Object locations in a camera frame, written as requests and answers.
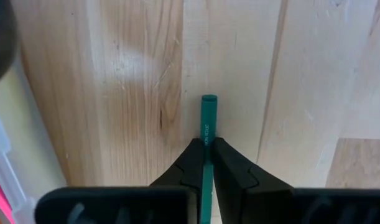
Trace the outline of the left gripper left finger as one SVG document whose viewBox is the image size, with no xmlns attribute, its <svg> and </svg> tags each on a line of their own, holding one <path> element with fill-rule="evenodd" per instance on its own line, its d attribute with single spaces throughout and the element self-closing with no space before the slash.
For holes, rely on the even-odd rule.
<svg viewBox="0 0 380 224">
<path fill-rule="evenodd" d="M 149 186 L 185 187 L 196 199 L 196 224 L 200 224 L 202 210 L 203 165 L 205 146 L 199 138 L 194 138 L 174 163 Z"/>
</svg>

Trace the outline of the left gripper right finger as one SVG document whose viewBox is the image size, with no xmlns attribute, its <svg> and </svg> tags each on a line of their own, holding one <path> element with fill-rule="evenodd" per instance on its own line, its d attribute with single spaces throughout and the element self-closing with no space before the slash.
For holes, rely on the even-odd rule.
<svg viewBox="0 0 380 224">
<path fill-rule="evenodd" d="M 222 224 L 289 224 L 293 187 L 230 146 L 211 145 L 215 187 Z"/>
</svg>

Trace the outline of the green crayon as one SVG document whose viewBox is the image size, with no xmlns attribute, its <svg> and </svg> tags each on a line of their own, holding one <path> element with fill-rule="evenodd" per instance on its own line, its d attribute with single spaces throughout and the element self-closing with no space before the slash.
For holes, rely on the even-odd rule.
<svg viewBox="0 0 380 224">
<path fill-rule="evenodd" d="M 210 159 L 210 145 L 216 134 L 218 97 L 203 95 L 200 115 L 200 139 L 205 146 L 205 160 L 203 163 L 202 195 L 200 203 L 200 224 L 211 223 L 212 196 L 213 196 L 213 164 Z"/>
</svg>

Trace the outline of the clear supply box pink lid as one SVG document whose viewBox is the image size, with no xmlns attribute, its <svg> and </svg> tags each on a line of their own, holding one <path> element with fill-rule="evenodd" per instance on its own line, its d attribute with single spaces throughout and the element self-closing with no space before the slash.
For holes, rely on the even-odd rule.
<svg viewBox="0 0 380 224">
<path fill-rule="evenodd" d="M 0 187 L 13 224 L 35 224 L 39 199 L 66 186 L 20 57 L 0 79 Z"/>
</svg>

